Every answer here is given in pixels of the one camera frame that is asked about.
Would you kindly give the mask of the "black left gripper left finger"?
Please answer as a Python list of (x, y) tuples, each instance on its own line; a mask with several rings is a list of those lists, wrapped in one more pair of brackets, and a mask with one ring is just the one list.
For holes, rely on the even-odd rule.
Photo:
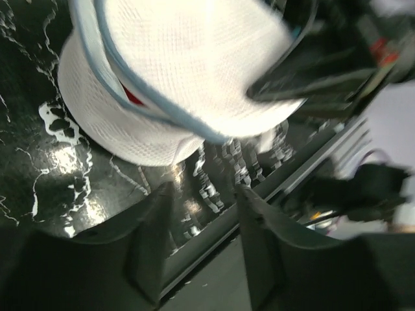
[(1, 229), (2, 310), (156, 310), (172, 183), (73, 238)]

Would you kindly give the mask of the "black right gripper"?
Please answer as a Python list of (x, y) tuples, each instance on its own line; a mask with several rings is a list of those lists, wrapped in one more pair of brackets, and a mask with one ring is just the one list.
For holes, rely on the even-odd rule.
[(248, 97), (304, 99), (304, 110), (352, 110), (358, 97), (412, 67), (408, 12), (387, 18), (367, 1), (292, 1), (294, 49), (248, 88)]

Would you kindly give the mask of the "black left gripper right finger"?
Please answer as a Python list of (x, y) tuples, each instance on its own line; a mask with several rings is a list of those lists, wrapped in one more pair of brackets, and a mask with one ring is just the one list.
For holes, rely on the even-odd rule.
[(414, 309), (414, 235), (330, 238), (245, 186), (237, 212), (254, 310)]

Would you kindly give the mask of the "red bra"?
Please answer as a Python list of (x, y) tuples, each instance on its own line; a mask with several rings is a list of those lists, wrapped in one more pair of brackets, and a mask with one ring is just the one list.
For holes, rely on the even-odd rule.
[(137, 106), (145, 107), (144, 103), (140, 101), (134, 94), (132, 94), (124, 85), (123, 89), (131, 103), (134, 103)]

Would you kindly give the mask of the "white mesh laundry bag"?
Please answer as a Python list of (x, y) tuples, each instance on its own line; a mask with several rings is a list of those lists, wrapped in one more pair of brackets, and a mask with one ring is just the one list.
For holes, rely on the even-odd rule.
[(69, 11), (63, 101), (88, 136), (125, 161), (169, 166), (206, 141), (251, 137), (265, 151), (271, 130), (302, 105), (247, 95), (293, 42), (263, 1), (70, 1)]

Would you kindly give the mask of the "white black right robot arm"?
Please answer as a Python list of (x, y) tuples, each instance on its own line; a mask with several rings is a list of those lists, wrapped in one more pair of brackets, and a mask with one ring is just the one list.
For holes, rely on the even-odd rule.
[[(360, 115), (387, 85), (414, 78), (414, 2), (270, 1), (294, 40), (247, 91), (270, 104), (301, 100), (298, 115), (346, 121)], [(359, 165), (348, 180), (318, 178), (312, 201), (354, 220), (388, 217), (404, 202), (404, 170)]]

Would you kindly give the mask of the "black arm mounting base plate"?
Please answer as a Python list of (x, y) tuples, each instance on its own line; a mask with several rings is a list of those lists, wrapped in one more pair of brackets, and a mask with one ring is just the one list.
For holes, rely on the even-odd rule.
[[(311, 174), (331, 167), (335, 177), (351, 175), (352, 158), (370, 142), (366, 119), (330, 125), (254, 187), (275, 202)], [(232, 205), (167, 260), (162, 310), (249, 310), (237, 208)]]

